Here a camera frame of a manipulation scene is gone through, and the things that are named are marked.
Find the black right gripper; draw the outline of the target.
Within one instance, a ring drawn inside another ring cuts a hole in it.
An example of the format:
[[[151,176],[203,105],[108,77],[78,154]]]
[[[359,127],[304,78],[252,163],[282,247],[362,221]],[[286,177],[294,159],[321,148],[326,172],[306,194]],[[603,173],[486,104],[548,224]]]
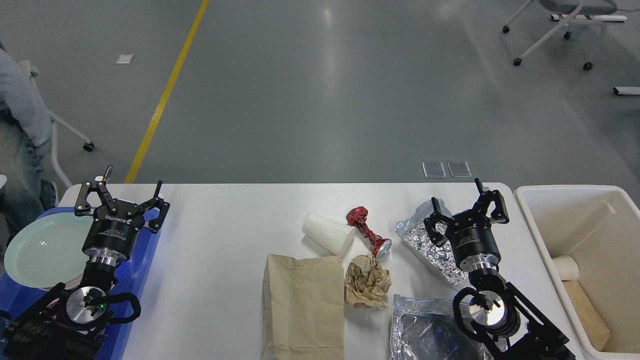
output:
[[[500,191],[486,190],[479,178],[474,178],[478,199],[471,209],[455,214],[443,214],[438,198],[430,198],[432,213],[423,219],[429,240],[437,248],[449,242],[455,266],[464,272],[498,269],[501,260],[492,224],[508,224],[509,214]]]

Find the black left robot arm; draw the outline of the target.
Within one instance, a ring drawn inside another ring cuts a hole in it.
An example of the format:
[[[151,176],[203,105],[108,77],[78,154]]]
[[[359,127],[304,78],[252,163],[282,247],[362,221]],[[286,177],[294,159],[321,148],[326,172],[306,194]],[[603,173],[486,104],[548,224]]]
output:
[[[111,171],[108,166],[103,176],[83,182],[74,204],[74,217],[91,221],[78,284],[69,288],[58,282],[7,324],[1,337],[7,360],[94,360],[110,331],[141,316],[140,299],[128,289],[137,276],[119,278],[118,271],[144,259],[139,235],[158,234],[170,204],[162,180],[144,202],[113,197],[107,187]]]

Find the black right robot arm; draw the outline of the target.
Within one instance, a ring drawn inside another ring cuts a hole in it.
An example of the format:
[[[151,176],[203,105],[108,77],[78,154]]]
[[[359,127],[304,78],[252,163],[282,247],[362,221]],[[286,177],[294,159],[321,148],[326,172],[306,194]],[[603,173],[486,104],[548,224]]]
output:
[[[473,207],[448,216],[433,197],[433,211],[423,219],[430,242],[450,244],[455,266],[470,282],[453,300],[456,325],[495,360],[574,360],[565,333],[499,273],[502,257],[492,226],[509,223],[505,199],[478,178],[474,183]]]

